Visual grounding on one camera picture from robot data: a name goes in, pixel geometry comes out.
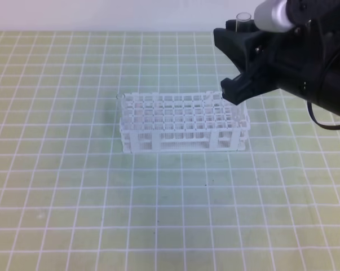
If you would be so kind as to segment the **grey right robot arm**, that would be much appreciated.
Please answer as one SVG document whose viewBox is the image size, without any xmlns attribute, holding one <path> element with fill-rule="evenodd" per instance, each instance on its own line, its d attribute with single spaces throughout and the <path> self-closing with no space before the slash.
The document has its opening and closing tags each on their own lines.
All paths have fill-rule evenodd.
<svg viewBox="0 0 340 271">
<path fill-rule="evenodd" d="M 340 116 L 340 1 L 264 1 L 244 31 L 213 31 L 215 46 L 240 71 L 220 85 L 240 104 L 283 89 Z"/>
</svg>

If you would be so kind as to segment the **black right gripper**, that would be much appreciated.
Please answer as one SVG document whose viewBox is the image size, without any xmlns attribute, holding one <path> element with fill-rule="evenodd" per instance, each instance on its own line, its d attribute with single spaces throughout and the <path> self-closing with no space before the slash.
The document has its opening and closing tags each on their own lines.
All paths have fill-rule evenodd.
<svg viewBox="0 0 340 271">
<path fill-rule="evenodd" d="M 340 1 L 287 1 L 294 28 L 259 30 L 250 19 L 227 20 L 214 44 L 242 73 L 221 81 L 234 105 L 284 89 L 303 99 L 340 99 Z"/>
</svg>

